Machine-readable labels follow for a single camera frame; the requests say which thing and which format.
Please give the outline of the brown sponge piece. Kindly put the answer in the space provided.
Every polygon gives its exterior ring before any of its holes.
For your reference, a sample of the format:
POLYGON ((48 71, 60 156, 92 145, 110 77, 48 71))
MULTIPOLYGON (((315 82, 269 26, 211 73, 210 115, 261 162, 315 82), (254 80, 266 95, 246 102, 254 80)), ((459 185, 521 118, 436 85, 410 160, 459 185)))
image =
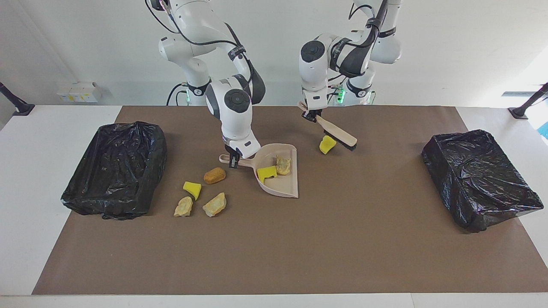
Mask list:
POLYGON ((221 167, 215 167, 204 174, 203 180, 206 184, 215 184, 226 178, 226 171, 221 167))

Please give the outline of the beige brush with black bristles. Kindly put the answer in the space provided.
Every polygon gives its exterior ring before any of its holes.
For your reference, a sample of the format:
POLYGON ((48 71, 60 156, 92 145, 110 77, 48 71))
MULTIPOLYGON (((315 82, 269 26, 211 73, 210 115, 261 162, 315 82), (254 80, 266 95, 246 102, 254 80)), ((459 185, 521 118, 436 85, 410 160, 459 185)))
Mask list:
MULTIPOLYGON (((302 101, 300 101, 298 103, 298 107, 303 112, 305 110, 308 110, 307 105, 302 101)), ((317 124, 321 125, 321 127, 322 127, 322 129, 323 129, 323 131, 326 135, 331 136, 338 143, 342 144, 343 146, 345 146, 345 148, 349 149, 350 151, 355 150, 355 148, 357 146, 357 139, 355 137, 353 137, 352 135, 350 135, 346 131, 342 130, 338 126, 334 125, 330 121, 327 121, 327 120, 323 119, 323 117, 318 117, 317 124)))

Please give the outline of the yellow sponge block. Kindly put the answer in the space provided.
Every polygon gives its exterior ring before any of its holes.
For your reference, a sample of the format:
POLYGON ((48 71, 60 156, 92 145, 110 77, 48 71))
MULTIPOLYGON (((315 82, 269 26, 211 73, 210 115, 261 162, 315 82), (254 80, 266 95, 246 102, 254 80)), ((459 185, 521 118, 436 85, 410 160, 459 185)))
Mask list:
POLYGON ((337 141, 334 138, 325 135, 319 144, 319 150, 322 154, 327 155, 336 145, 337 141))

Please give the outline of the notched yellow sponge piece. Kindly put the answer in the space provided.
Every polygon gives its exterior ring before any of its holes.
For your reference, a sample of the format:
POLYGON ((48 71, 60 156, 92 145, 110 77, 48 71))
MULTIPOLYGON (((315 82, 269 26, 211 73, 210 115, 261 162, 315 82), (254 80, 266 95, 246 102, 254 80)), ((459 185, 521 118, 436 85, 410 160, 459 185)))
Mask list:
POLYGON ((267 178, 276 178, 277 177, 277 167, 276 166, 268 166, 264 168, 259 168, 256 170, 256 174, 258 176, 258 180, 263 185, 265 184, 265 180, 267 178))

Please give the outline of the yellow sponge wedge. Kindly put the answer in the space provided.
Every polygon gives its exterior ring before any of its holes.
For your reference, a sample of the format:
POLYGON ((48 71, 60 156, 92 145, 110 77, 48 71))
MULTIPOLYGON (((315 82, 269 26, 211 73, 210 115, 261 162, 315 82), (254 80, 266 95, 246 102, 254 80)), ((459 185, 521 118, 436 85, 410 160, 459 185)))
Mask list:
POLYGON ((192 183, 189 181, 184 182, 182 189, 194 198, 194 200, 198 200, 200 196, 200 191, 202 189, 202 185, 200 183, 192 183))

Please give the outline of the beige plastic dustpan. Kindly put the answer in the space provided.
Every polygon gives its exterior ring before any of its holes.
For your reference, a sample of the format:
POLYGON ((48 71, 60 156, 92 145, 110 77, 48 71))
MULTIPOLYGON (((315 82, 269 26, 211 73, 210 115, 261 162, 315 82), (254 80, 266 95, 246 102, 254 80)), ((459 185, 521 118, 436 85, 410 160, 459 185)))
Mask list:
POLYGON ((299 197, 297 150, 295 146, 282 143, 266 144, 260 148, 253 158, 241 158, 239 160, 239 165, 252 168, 259 186, 267 193, 284 198, 299 197), (258 180, 256 170, 268 166, 275 166, 277 155, 291 158, 292 170, 290 174, 285 176, 277 175, 276 178, 267 178, 263 185, 258 180))

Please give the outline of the bin lined with black bag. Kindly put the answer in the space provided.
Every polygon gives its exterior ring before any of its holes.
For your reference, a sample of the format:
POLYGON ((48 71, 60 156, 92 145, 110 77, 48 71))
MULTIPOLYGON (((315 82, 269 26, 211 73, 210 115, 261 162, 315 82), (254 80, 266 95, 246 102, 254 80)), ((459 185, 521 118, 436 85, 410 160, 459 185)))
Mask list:
POLYGON ((544 208, 485 130, 433 135, 422 158, 444 206, 466 232, 482 232, 544 208))
POLYGON ((166 136, 144 121, 102 125, 61 203, 80 215, 128 220, 149 212, 167 163, 166 136))

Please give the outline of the brown table mat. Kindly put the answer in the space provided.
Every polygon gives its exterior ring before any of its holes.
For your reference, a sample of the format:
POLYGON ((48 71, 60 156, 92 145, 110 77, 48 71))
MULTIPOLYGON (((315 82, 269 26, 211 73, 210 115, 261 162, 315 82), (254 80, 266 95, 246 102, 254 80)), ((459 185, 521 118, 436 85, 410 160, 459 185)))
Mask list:
POLYGON ((450 107, 331 107, 355 151, 319 151, 321 129, 296 107, 253 107, 262 144, 298 151, 299 198, 262 191, 245 166, 186 195, 220 165, 220 123, 206 107, 123 107, 118 122, 161 127, 167 163, 149 214, 71 213, 33 289, 67 294, 536 293, 548 268, 519 219, 467 233, 446 210, 421 152, 466 131, 450 107), (225 192, 213 218, 202 207, 225 192))

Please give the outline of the black angled stand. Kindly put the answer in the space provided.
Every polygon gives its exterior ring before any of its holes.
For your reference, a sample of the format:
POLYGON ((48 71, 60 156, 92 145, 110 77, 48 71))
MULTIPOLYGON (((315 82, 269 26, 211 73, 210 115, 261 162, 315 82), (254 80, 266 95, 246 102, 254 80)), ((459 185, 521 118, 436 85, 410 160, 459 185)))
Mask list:
POLYGON ((13 116, 29 115, 35 108, 35 104, 26 103, 24 100, 20 99, 8 90, 2 82, 0 82, 0 93, 2 93, 14 105, 15 111, 12 113, 13 116))
POLYGON ((526 111, 529 107, 532 107, 535 103, 540 103, 541 98, 544 97, 548 93, 548 82, 544 83, 539 90, 537 90, 534 94, 528 98, 528 100, 520 105, 519 107, 509 107, 507 108, 507 111, 512 115, 515 119, 524 119, 527 120, 528 117, 526 116, 526 111))

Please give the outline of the white wall outlet box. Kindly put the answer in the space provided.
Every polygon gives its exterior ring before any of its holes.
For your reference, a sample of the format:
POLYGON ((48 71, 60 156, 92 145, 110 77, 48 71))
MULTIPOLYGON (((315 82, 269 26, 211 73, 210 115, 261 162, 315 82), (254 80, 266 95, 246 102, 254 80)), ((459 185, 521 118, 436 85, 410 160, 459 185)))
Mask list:
POLYGON ((56 94, 63 103, 98 103, 102 98, 95 82, 61 84, 56 94))

